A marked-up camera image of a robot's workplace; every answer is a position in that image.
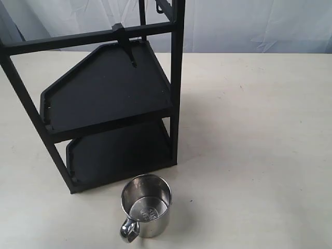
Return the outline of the white backdrop cloth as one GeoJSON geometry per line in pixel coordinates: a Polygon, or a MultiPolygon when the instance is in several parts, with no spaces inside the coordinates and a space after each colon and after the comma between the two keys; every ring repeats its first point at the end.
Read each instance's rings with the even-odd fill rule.
{"type": "MultiPolygon", "coordinates": [[[[138,1],[1,1],[5,44],[140,23],[138,1]]],[[[187,1],[184,51],[331,53],[331,1],[187,1]]]]}

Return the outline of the stainless steel mug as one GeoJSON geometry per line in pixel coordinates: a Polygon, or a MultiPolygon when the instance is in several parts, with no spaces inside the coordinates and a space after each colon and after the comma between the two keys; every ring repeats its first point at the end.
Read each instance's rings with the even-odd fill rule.
{"type": "Polygon", "coordinates": [[[169,224],[172,192],[158,175],[142,174],[130,180],[121,192],[120,202],[126,214],[120,236],[126,243],[137,237],[156,237],[169,224]]]}

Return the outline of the black metal shelf rack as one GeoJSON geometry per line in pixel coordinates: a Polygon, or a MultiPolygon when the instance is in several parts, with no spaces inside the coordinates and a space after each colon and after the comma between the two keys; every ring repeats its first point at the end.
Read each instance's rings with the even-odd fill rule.
{"type": "Polygon", "coordinates": [[[166,22],[124,27],[134,68],[112,28],[1,44],[1,67],[70,193],[177,164],[185,2],[166,22]],[[98,47],[46,88],[36,108],[11,57],[80,45],[98,47]]]}

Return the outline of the black metal hook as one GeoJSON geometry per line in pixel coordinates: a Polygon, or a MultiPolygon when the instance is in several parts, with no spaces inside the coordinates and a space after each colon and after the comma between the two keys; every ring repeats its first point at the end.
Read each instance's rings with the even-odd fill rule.
{"type": "Polygon", "coordinates": [[[156,0],[157,13],[172,13],[171,4],[167,0],[156,0]]]}

